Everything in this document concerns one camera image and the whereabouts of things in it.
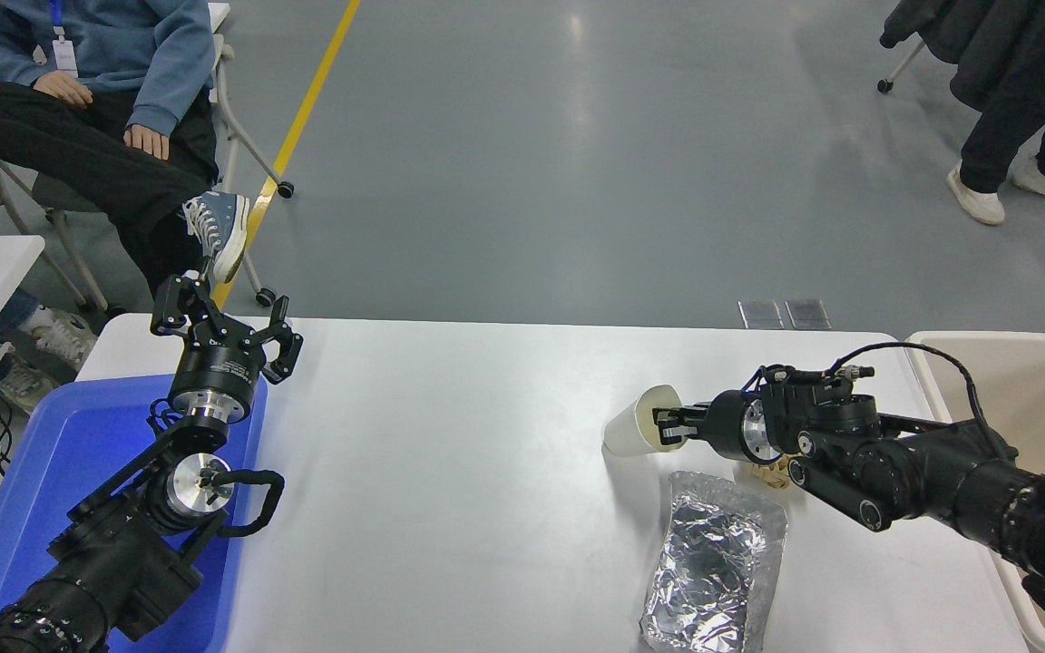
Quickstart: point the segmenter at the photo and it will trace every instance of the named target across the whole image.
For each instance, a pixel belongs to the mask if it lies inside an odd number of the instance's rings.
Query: blue hoodie
[[[216,51],[204,0],[62,0],[79,83],[92,93],[140,91],[127,124],[170,135],[210,86]],[[0,0],[0,81],[33,86],[55,70],[50,0]],[[34,45],[46,64],[34,63]]]

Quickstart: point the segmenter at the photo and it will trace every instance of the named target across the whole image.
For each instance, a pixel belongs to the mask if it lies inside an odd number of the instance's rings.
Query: black jacket
[[[934,57],[957,64],[950,92],[982,111],[1021,43],[1040,0],[901,0],[884,22],[883,46],[920,33]]]

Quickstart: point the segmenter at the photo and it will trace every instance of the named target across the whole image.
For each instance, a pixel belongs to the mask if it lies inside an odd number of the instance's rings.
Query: id badge
[[[75,64],[75,46],[65,38],[57,38],[51,42],[54,50],[54,65],[71,77],[79,76],[79,67]]]

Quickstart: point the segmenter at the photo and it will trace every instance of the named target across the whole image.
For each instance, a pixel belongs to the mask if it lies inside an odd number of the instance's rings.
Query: chair caster wheel
[[[269,288],[261,288],[257,290],[257,303],[264,308],[273,306],[273,302],[277,301],[277,294],[273,293]]]

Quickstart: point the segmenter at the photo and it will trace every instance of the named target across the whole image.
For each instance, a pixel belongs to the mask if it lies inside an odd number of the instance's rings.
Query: robotic arm
[[[230,470],[214,454],[229,424],[249,416],[257,378],[293,373],[301,335],[279,298],[270,326],[254,331],[220,313],[207,282],[173,277],[161,288],[153,332],[185,341],[167,401],[178,418],[156,442],[75,506],[47,551],[59,562],[0,611],[0,653],[100,653],[112,628],[137,640],[167,621],[201,576],[192,561],[214,537],[245,537],[269,524],[285,480]],[[264,344],[277,342],[268,360]],[[260,516],[229,526],[234,484],[269,486]],[[163,537],[189,533],[179,550]]]
[[[862,351],[922,348],[958,365],[974,419],[945,424],[878,413],[854,380],[874,368],[845,367]],[[1015,466],[1019,451],[986,424],[971,376],[931,347],[863,347],[823,372],[773,365],[712,402],[655,409],[664,445],[701,439],[720,456],[770,464],[793,456],[797,487],[872,531],[928,515],[990,546],[1029,576],[1023,587],[1045,611],[1045,475]]]

